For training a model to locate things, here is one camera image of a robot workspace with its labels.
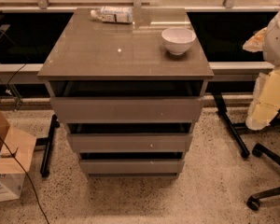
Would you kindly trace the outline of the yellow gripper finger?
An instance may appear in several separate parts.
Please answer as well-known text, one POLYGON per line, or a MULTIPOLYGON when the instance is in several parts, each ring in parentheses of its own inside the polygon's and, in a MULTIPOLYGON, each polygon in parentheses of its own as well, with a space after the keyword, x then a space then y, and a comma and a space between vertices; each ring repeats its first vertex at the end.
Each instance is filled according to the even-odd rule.
POLYGON ((245 124, 253 131, 267 127, 280 110, 280 67, 256 79, 245 124))
POLYGON ((244 44, 243 50, 249 52, 263 51, 264 36, 267 28, 264 27, 261 30, 255 32, 244 44))

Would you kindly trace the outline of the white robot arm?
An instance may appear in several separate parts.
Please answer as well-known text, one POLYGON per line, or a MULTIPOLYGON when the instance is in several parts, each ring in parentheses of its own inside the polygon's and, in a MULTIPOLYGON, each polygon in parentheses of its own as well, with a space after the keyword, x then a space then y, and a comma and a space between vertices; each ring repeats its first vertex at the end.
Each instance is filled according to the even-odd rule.
POLYGON ((256 32, 243 44, 243 49, 262 51, 263 59, 273 65, 269 74, 260 73, 256 79, 253 101, 245 120, 250 130, 262 130, 280 110, 280 11, 267 27, 256 32))

